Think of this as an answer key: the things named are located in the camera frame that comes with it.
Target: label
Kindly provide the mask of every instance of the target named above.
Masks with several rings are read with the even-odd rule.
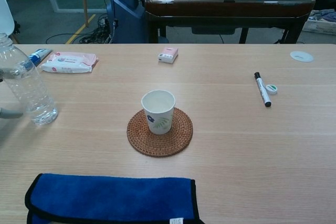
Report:
[[[170,219],[169,224],[183,224],[183,218]]]

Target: white basket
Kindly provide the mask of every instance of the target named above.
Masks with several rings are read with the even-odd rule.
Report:
[[[312,33],[336,35],[336,22],[307,20],[302,31],[311,31]]]

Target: woven coaster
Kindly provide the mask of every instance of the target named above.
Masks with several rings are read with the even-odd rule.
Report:
[[[127,125],[127,138],[138,152],[151,157],[172,156],[185,149],[193,136],[193,123],[182,110],[174,109],[172,128],[156,135],[149,130],[145,112],[140,110]]]

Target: plastic water bottle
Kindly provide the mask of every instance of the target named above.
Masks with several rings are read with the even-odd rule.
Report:
[[[33,62],[13,46],[6,34],[0,33],[0,76],[25,107],[35,124],[47,124],[57,117],[57,109],[49,96]]]

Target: paper cup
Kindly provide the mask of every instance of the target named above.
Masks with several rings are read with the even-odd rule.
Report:
[[[143,96],[141,104],[151,132],[161,135],[171,129],[175,107],[175,97],[171,92],[150,91]]]

